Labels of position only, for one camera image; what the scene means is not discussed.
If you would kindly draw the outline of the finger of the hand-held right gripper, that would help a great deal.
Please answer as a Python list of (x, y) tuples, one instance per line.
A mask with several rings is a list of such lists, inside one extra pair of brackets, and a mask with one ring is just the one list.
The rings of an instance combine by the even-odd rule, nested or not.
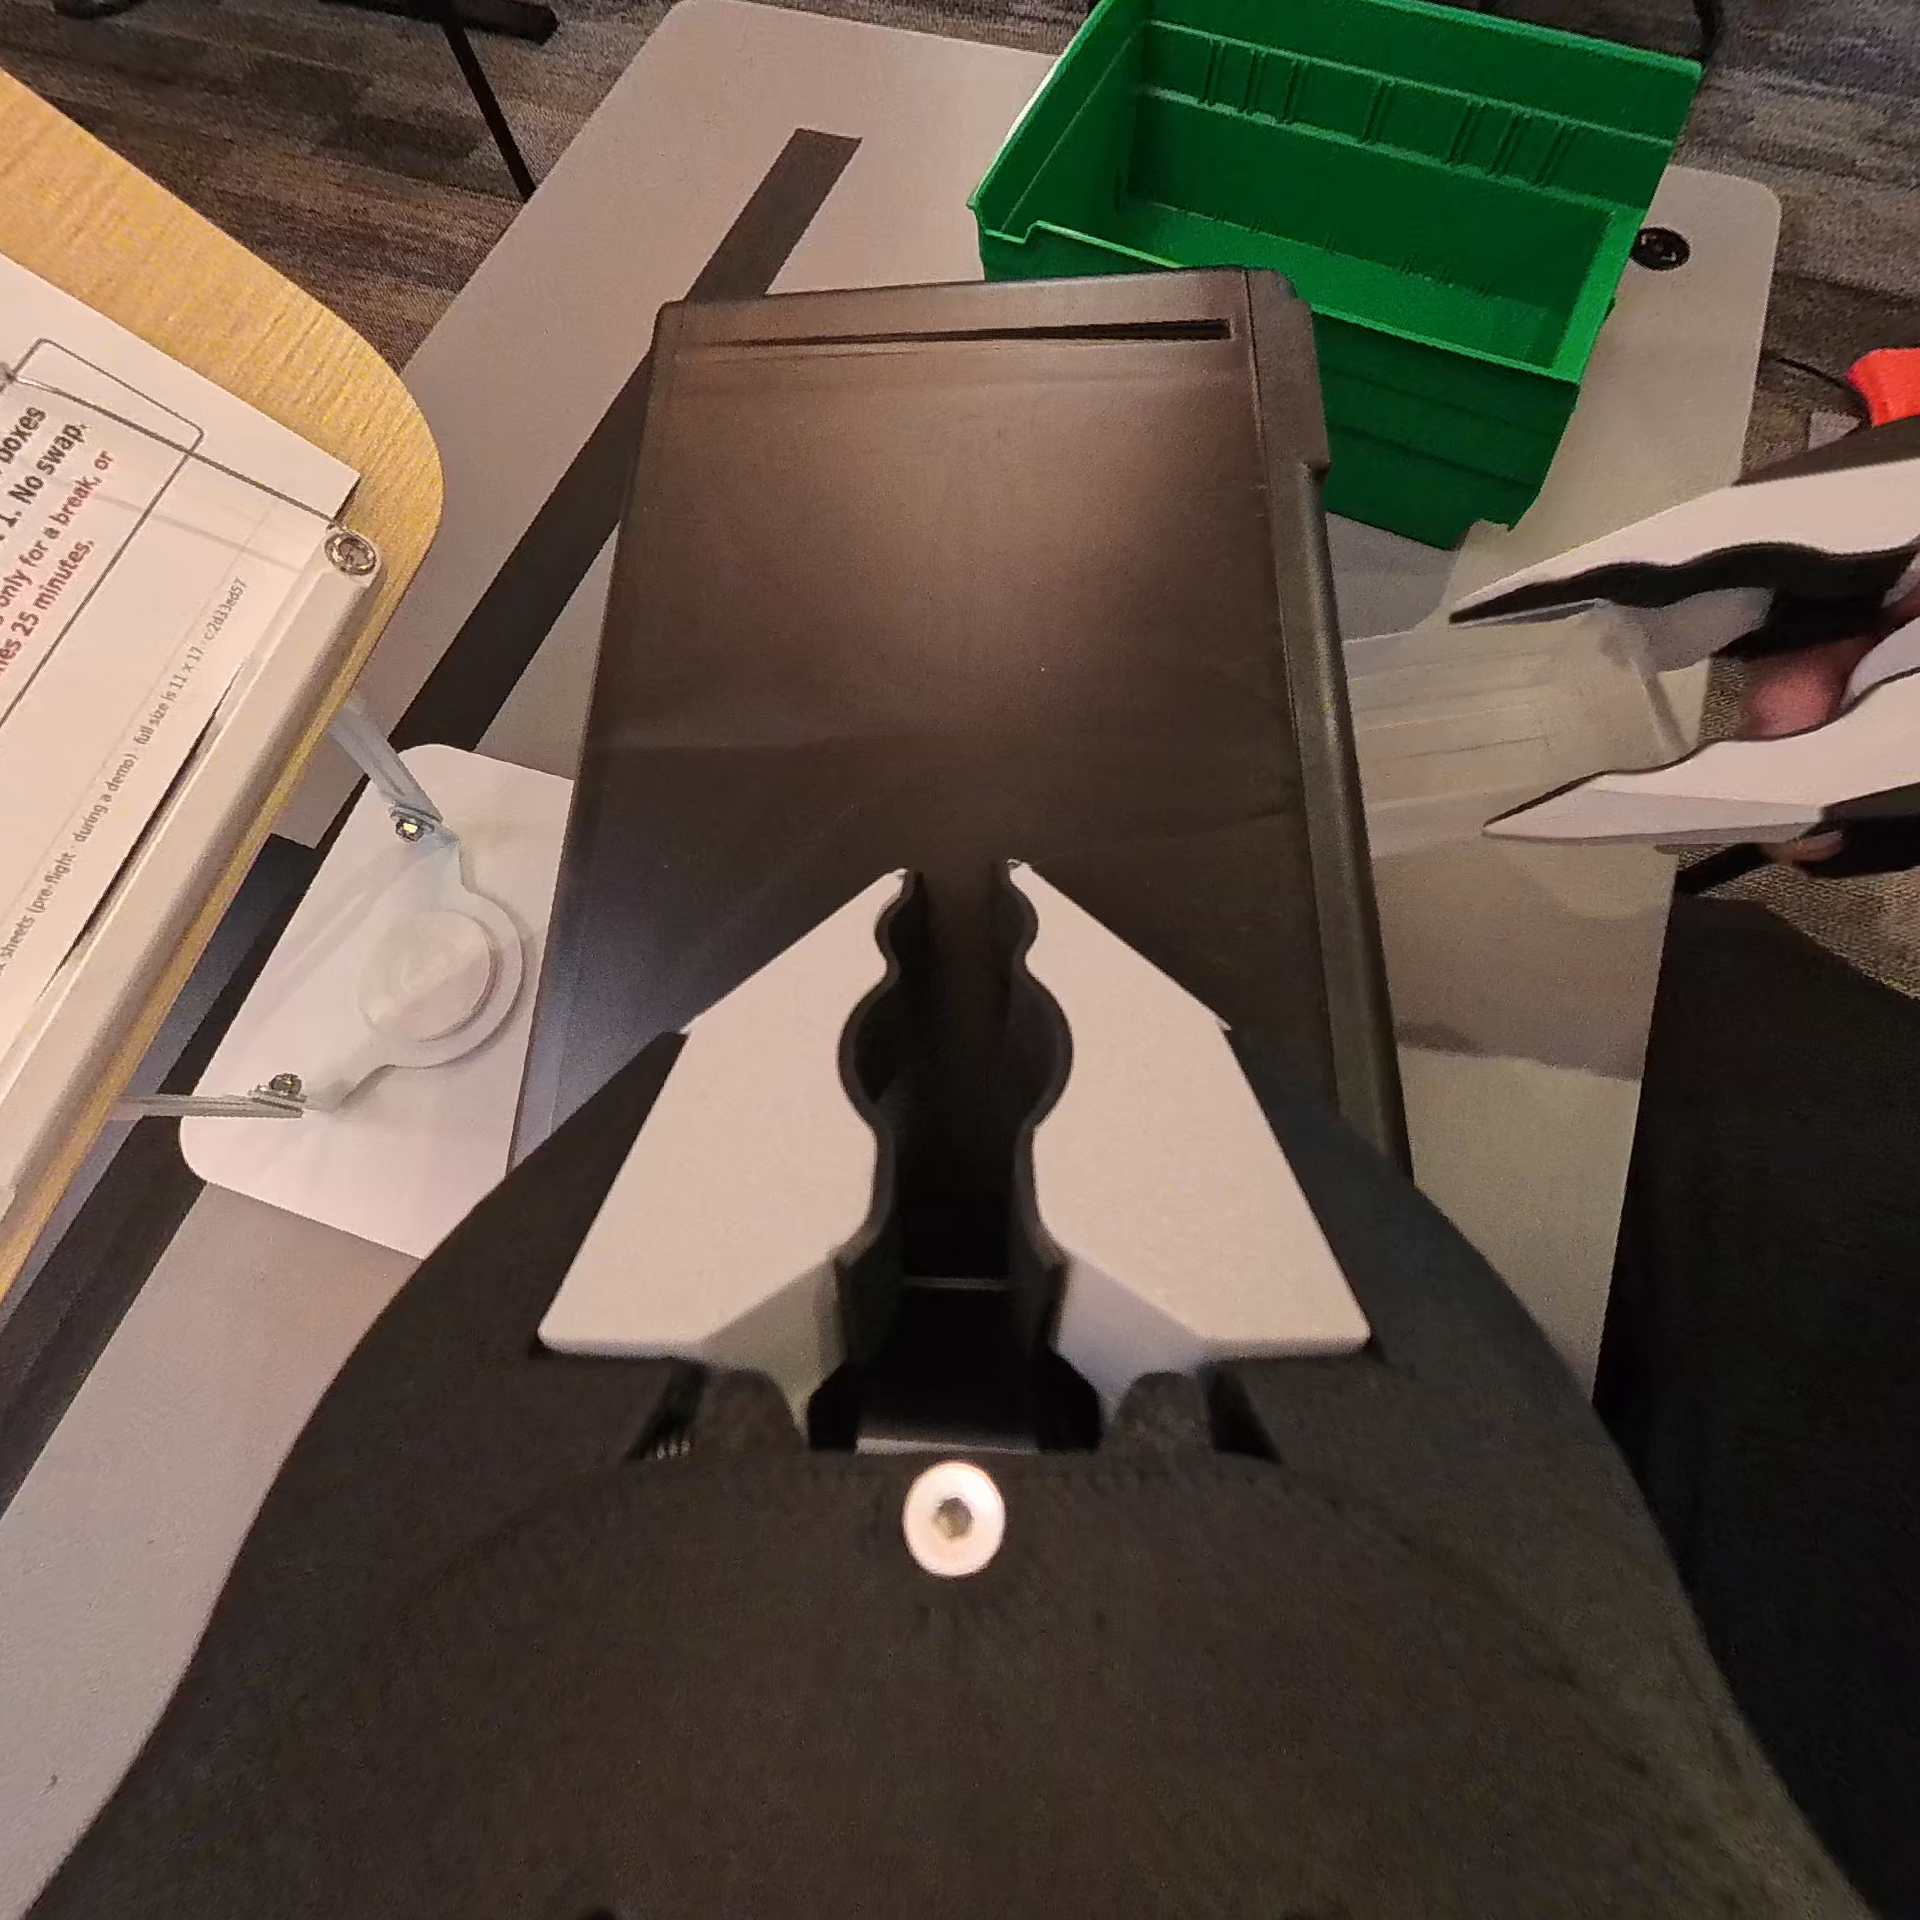
[(1918, 819), (1918, 626), (1868, 653), (1836, 717), (1724, 738), (1637, 773), (1603, 773), (1490, 819), (1483, 834), (1547, 845), (1729, 849), (1907, 829)]
[(1598, 612), (1654, 671), (1884, 631), (1913, 585), (1918, 461), (1790, 458), (1453, 602), (1453, 629)]

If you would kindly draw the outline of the green plastic bin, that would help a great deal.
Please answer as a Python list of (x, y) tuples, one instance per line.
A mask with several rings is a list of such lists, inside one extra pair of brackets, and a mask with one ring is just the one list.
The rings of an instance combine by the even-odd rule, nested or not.
[(1545, 487), (1700, 65), (1417, 3), (1094, 4), (969, 205), (990, 281), (1270, 269), (1325, 503), (1417, 545)]

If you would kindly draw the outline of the person's right hand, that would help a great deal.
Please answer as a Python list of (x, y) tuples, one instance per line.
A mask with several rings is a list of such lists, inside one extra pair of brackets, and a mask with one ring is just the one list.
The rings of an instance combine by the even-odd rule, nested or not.
[(1745, 664), (1740, 738), (1773, 738), (1824, 728), (1875, 651), (1873, 637), (1826, 640)]

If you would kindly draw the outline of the black table leg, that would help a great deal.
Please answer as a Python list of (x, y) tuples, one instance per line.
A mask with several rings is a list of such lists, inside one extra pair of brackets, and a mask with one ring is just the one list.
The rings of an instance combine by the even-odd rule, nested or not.
[(473, 48), (473, 33), (547, 45), (560, 18), (547, 3), (430, 3), (427, 15), (436, 24), (451, 57), (468, 89), (476, 109), (507, 169), (521, 203), (538, 192), (533, 167), (521, 153), (509, 116), (496, 97), (488, 68)]

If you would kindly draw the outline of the printed instruction sheet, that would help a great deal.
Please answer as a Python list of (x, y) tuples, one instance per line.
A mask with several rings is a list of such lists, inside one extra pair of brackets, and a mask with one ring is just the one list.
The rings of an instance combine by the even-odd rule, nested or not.
[(360, 471), (11, 259), (3, 349), (11, 1049)]

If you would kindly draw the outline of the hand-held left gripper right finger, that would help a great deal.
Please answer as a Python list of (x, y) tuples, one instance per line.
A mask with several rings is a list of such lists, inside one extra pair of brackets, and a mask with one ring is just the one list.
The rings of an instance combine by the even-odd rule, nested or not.
[(1005, 879), (1021, 976), (1066, 1027), (1028, 1145), (1057, 1354), (1084, 1378), (1358, 1354), (1369, 1322), (1227, 1024), (1032, 864)]

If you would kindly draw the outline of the black drawer cabinet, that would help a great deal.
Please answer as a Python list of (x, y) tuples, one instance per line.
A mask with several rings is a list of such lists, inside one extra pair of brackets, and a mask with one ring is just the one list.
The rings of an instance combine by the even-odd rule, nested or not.
[(1020, 1219), (1066, 1058), (1018, 858), (1408, 1163), (1328, 467), (1275, 272), (660, 314), (520, 1144), (905, 872), (848, 1061), (885, 1225), (825, 1273), (812, 1444), (1090, 1435)]

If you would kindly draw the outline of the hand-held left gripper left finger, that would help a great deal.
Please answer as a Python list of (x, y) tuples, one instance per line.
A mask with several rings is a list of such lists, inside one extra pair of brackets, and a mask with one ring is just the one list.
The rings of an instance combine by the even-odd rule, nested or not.
[(885, 872), (678, 1033), (547, 1352), (830, 1378), (873, 1341), (862, 1263), (898, 1264), (883, 1243), (917, 1044), (897, 935), (920, 912), (914, 873)]

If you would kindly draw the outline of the clear plastic drawer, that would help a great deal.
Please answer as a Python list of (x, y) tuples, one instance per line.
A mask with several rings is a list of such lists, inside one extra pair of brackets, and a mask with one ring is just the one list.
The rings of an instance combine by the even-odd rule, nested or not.
[(1684, 724), (1608, 611), (1348, 640), (1373, 861), (1452, 849), (1574, 780), (1672, 761)]

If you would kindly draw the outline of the white stand ledge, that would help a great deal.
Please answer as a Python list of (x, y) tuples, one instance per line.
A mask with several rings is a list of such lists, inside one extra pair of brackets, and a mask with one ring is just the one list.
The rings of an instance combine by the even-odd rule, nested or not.
[(225, 588), (4, 901), (4, 1233), (90, 1152), (353, 679), (387, 569), (322, 539), (250, 647), (212, 634), (241, 624)]

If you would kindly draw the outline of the white stand base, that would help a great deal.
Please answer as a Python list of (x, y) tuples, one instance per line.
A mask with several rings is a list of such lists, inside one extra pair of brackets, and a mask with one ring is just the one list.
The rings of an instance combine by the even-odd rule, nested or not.
[(360, 703), (365, 776), (179, 1123), (212, 1186), (426, 1257), (502, 1177), (557, 893), (569, 780), (448, 745), (398, 753)]

